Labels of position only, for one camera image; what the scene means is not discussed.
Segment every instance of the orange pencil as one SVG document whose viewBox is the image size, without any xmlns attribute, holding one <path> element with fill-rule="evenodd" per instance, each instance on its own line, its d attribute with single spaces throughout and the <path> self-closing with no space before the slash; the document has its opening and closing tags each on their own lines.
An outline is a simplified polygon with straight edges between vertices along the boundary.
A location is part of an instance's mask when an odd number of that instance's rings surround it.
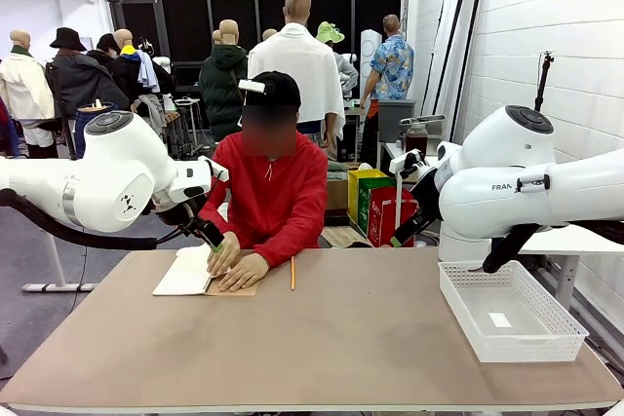
<svg viewBox="0 0 624 416">
<path fill-rule="evenodd" d="M 296 286 L 296 277 L 294 270 L 294 257 L 291 257 L 291 291 L 294 291 L 294 287 Z"/>
</svg>

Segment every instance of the white shirt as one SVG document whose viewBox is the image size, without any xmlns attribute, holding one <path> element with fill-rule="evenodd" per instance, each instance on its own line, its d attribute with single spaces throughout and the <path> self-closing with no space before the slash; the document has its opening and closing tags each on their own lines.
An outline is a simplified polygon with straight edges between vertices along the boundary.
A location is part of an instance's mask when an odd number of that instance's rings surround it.
<svg viewBox="0 0 624 416">
<path fill-rule="evenodd" d="M 305 26 L 288 23 L 250 52 L 250 80 L 274 70 L 291 75 L 299 86 L 299 122 L 322 121 L 326 114 L 336 114 L 333 134 L 342 139 L 344 102 L 332 48 L 317 41 Z"/>
<path fill-rule="evenodd" d="M 55 101 L 39 62 L 10 53 L 0 63 L 0 97 L 17 120 L 55 118 Z"/>
</svg>

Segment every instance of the dark green puffer jacket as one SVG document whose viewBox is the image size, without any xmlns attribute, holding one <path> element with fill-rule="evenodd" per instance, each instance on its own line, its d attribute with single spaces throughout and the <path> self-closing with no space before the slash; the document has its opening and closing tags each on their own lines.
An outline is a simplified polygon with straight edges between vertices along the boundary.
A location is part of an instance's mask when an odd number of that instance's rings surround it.
<svg viewBox="0 0 624 416">
<path fill-rule="evenodd" d="M 234 70 L 237 83 L 234 83 L 230 70 Z M 211 56 L 204 60 L 199 86 L 216 141 L 241 130 L 238 121 L 243 112 L 243 101 L 236 90 L 238 81 L 246 78 L 247 51 L 243 48 L 217 44 Z"/>
</svg>

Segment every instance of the cardboard box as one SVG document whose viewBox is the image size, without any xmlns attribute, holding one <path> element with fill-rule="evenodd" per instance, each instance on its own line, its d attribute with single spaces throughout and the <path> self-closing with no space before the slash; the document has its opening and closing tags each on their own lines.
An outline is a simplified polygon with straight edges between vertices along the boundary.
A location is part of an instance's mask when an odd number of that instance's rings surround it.
<svg viewBox="0 0 624 416">
<path fill-rule="evenodd" d="M 349 207 L 349 182 L 347 179 L 328 180 L 328 207 L 331 210 L 347 210 Z"/>
<path fill-rule="evenodd" d="M 380 170 L 350 170 L 347 172 L 349 181 L 349 218 L 354 223 L 358 223 L 358 196 L 359 184 L 362 178 L 386 177 Z"/>
<path fill-rule="evenodd" d="M 375 246 L 390 246 L 395 231 L 395 215 L 397 206 L 397 189 L 379 187 L 370 190 L 370 214 L 367 237 Z M 406 221 L 418 208 L 418 202 L 408 190 L 401 195 L 401 222 Z M 404 244 L 413 247 L 413 237 Z"/>
<path fill-rule="evenodd" d="M 371 206 L 371 192 L 377 187 L 390 187 L 396 192 L 396 181 L 391 177 L 360 179 L 358 187 L 358 226 L 366 235 L 369 231 L 369 210 Z"/>
</svg>

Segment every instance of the white jacket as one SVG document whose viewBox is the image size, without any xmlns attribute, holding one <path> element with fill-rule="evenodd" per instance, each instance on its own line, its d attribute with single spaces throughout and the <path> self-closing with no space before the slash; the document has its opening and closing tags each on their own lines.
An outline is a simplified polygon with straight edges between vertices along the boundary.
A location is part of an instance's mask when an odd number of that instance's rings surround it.
<svg viewBox="0 0 624 416">
<path fill-rule="evenodd" d="M 322 121 L 326 114 L 336 114 L 333 133 L 342 139 L 344 102 L 332 48 L 317 41 L 305 26 L 288 23 L 250 52 L 250 80 L 273 70 L 288 73 L 299 86 L 299 122 Z"/>
<path fill-rule="evenodd" d="M 31 56 L 11 53 L 0 63 L 0 97 L 17 120 L 55 118 L 44 70 Z"/>
</svg>

